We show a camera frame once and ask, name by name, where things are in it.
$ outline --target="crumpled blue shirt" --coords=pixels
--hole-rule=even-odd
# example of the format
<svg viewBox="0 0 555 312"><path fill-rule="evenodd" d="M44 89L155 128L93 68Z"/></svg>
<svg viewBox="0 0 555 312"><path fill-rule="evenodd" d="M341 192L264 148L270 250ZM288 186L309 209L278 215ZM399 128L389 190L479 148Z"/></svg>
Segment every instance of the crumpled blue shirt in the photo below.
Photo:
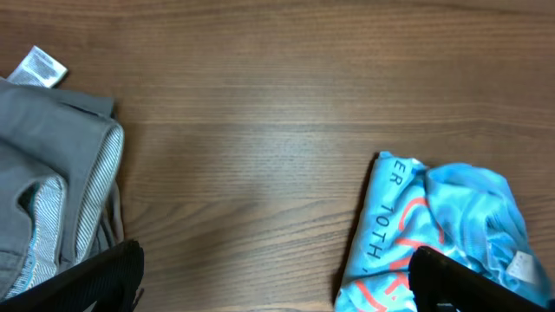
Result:
<svg viewBox="0 0 555 312"><path fill-rule="evenodd" d="M335 310L416 311L408 262L421 245L546 307L551 284L528 245L506 179L484 168L429 169L380 153L337 295ZM532 255L534 283L507 273L517 251Z"/></svg>

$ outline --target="clothing tag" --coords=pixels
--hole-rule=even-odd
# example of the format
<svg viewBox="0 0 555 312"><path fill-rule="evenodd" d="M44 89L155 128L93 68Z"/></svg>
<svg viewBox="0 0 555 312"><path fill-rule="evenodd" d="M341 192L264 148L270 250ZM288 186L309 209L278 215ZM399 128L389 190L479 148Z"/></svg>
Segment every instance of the clothing tag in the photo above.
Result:
<svg viewBox="0 0 555 312"><path fill-rule="evenodd" d="M34 46L16 70L8 76L13 84L52 88L66 75L68 69Z"/></svg>
<svg viewBox="0 0 555 312"><path fill-rule="evenodd" d="M506 273L521 281L536 283L536 272L534 270L534 258L525 252L517 251L513 260L506 268Z"/></svg>

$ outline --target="gray cloth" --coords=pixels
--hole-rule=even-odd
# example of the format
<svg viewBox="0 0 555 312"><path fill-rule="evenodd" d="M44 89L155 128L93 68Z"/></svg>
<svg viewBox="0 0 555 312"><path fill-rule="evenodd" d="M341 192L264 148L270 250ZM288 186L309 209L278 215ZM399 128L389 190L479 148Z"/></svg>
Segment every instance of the gray cloth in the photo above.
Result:
<svg viewBox="0 0 555 312"><path fill-rule="evenodd" d="M88 95L0 81L0 140L49 166L68 184L61 270L90 252L120 163L123 130L106 116L111 112L106 103Z"/></svg>
<svg viewBox="0 0 555 312"><path fill-rule="evenodd" d="M53 182L49 189L48 181ZM0 141L0 185L0 298L3 298L12 292L12 286L26 287L56 273L65 184L47 166ZM35 226L29 214L36 221ZM33 231L34 227L42 233ZM34 268L39 272L31 278Z"/></svg>

